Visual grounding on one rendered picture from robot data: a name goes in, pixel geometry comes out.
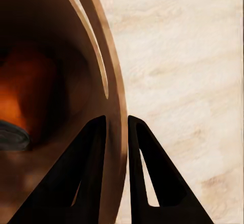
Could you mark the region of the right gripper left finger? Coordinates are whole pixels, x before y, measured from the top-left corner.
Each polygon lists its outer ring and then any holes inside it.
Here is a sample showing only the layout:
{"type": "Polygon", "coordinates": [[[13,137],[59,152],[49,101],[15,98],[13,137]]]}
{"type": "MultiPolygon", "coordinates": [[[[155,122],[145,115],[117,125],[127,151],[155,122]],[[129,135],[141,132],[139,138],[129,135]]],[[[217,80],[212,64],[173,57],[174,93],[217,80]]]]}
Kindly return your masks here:
{"type": "Polygon", "coordinates": [[[106,116],[86,123],[8,224],[98,224],[106,116]]]}

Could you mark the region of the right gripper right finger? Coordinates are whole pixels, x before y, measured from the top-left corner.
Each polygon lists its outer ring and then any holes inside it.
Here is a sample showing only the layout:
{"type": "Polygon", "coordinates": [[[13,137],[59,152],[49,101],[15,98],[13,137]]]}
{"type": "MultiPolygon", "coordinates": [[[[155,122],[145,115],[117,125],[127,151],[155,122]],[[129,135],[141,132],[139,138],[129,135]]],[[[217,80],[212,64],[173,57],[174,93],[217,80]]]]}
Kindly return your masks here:
{"type": "Polygon", "coordinates": [[[132,115],[128,150],[132,224],[214,224],[147,124],[132,115]],[[139,149],[159,207],[148,204],[139,149]]]}

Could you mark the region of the can of soda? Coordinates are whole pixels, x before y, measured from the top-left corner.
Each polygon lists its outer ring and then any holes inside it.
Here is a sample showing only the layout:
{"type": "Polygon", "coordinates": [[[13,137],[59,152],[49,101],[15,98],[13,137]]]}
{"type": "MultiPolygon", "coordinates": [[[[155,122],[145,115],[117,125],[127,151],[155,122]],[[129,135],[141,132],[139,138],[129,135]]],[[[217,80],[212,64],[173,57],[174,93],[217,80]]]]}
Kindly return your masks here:
{"type": "Polygon", "coordinates": [[[26,148],[39,135],[58,77],[42,50],[21,47],[8,56],[0,68],[0,149],[26,148]]]}

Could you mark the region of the trash can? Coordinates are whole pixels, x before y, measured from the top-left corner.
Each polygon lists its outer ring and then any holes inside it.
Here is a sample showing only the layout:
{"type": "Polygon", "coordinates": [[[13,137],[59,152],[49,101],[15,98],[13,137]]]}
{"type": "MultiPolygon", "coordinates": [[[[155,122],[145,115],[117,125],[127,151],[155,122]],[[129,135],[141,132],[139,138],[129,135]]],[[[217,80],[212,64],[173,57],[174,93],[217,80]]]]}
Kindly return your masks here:
{"type": "Polygon", "coordinates": [[[67,147],[94,118],[106,116],[98,224],[115,224],[128,158],[124,82],[100,0],[0,0],[0,68],[17,48],[49,54],[59,77],[39,135],[26,148],[0,149],[0,224],[8,224],[67,147]]]}

